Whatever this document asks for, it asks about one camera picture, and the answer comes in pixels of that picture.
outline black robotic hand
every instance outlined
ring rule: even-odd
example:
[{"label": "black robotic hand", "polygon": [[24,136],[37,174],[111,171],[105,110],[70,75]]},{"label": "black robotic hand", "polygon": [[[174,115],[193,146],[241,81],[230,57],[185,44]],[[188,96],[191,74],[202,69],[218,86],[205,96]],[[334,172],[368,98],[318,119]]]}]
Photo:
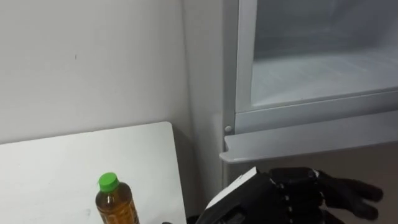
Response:
[{"label": "black robotic hand", "polygon": [[331,213],[320,209],[323,202],[327,207],[348,210],[358,218],[378,218],[377,209],[364,202],[364,199],[373,202],[382,199],[382,190],[375,186],[358,180],[333,178],[305,167],[273,169],[270,177],[285,197],[290,222],[342,224]]},{"label": "black robotic hand", "polygon": [[202,213],[197,224],[342,224],[320,208],[341,208],[359,218],[375,220],[381,189],[357,180],[337,179],[305,167],[257,173]]}]

